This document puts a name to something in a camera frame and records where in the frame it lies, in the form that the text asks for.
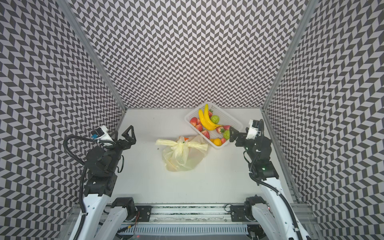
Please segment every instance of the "green vegetable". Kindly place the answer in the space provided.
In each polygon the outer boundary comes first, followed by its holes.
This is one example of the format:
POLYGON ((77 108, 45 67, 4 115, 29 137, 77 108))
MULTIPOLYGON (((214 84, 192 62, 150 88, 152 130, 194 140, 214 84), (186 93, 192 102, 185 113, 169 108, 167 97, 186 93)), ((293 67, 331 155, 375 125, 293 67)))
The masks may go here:
POLYGON ((224 133, 223 133, 223 137, 228 140, 229 139, 229 130, 226 130, 224 133))
POLYGON ((216 115, 213 115, 211 117, 211 121, 214 123, 214 124, 217 124, 219 122, 220 118, 216 115))

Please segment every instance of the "patterned wall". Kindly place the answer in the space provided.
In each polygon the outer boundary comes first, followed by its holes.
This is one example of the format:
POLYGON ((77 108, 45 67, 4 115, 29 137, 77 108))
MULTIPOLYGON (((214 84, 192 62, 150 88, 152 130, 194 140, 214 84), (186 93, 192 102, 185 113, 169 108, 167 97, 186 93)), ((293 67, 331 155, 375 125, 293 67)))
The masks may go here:
POLYGON ((327 239, 384 239, 383 9, 321 0, 267 110, 327 239))
POLYGON ((56 237, 81 170, 63 138, 122 111, 53 0, 1 1, 0 32, 0 239, 56 237))
POLYGON ((127 107, 263 105, 308 0, 70 0, 127 107))

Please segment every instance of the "banana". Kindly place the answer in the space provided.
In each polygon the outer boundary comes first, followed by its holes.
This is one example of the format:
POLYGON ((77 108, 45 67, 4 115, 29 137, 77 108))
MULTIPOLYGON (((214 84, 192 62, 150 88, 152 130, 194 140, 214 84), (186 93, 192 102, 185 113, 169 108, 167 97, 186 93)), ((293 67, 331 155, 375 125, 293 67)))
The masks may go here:
POLYGON ((205 118, 205 121, 207 122, 208 125, 214 127, 214 128, 217 128, 217 127, 220 127, 222 125, 217 125, 217 124, 214 124, 211 119, 209 118, 209 114, 208 114, 208 104, 205 105, 205 109, 204 109, 204 118, 205 118))
POLYGON ((211 126, 207 123, 207 121, 205 120, 204 118, 204 115, 203 115, 203 111, 201 109, 199 109, 199 118, 200 118, 200 122, 201 124, 209 131, 212 131, 212 130, 215 130, 215 126, 211 126))

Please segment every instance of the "strawberry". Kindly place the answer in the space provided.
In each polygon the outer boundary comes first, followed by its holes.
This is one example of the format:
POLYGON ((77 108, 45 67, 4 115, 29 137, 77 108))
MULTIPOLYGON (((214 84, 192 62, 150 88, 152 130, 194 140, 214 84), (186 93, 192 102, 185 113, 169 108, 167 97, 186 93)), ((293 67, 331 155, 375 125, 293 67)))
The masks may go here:
POLYGON ((209 139, 209 132, 207 130, 204 130, 201 132, 206 138, 209 139))
POLYGON ((225 132, 225 129, 223 127, 217 127, 216 132, 217 133, 223 133, 223 132, 225 132))
POLYGON ((199 132, 203 131, 203 126, 202 126, 201 124, 196 125, 195 128, 196 128, 199 132))
POLYGON ((197 118, 192 118, 191 121, 189 121, 194 127, 196 125, 198 125, 199 123, 197 123, 197 118))

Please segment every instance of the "white plastic basket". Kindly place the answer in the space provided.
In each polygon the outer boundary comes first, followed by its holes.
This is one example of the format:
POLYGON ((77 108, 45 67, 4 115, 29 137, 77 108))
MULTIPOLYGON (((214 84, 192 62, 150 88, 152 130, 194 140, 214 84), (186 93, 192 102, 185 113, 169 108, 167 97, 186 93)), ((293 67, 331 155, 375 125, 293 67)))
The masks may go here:
MULTIPOLYGON (((217 149, 221 149, 222 147, 224 147, 225 145, 227 145, 229 143, 229 140, 227 140, 223 145, 221 146, 216 146, 213 142, 211 142, 209 139, 207 139, 201 132, 199 132, 199 130, 197 130, 192 124, 190 124, 190 120, 194 117, 196 118, 199 118, 199 109, 203 110, 204 112, 204 108, 205 108, 205 105, 208 104, 208 107, 209 109, 211 109, 213 111, 213 114, 214 115, 217 115, 219 118, 220 118, 220 121, 218 124, 220 125, 231 125, 232 127, 234 127, 235 129, 241 131, 243 130, 243 124, 241 124, 241 122, 239 122, 238 120, 236 120, 234 117, 232 117, 230 114, 228 114, 227 112, 225 112, 223 109, 221 109, 220 107, 218 107, 216 104, 214 103, 211 103, 211 102, 206 102, 206 103, 203 103, 201 104, 200 106, 198 106, 197 108, 193 109, 190 113, 188 113, 184 120, 186 121, 186 123, 191 126, 197 133, 199 133, 201 136, 204 137, 204 139, 209 142, 213 147, 217 148, 217 149)), ((214 139, 214 138, 223 138, 223 134, 220 134, 220 133, 217 133, 216 130, 213 130, 213 131, 208 131, 209 132, 209 136, 211 139, 214 139)))

